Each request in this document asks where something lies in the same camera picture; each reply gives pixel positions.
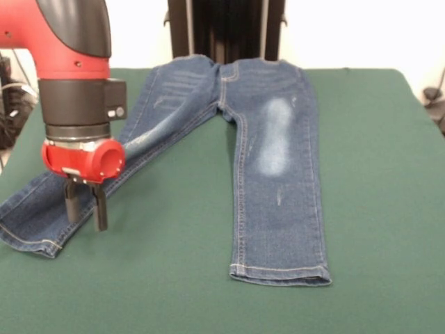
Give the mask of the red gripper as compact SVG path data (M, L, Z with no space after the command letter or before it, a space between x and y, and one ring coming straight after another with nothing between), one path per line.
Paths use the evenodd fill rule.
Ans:
M53 173L68 177L64 186L69 222L79 222L80 204L76 180L96 183L91 186L95 199L94 217L98 232L108 228L104 180L117 177L124 169L125 151L112 138L91 142L63 143L46 140L41 149L45 166Z

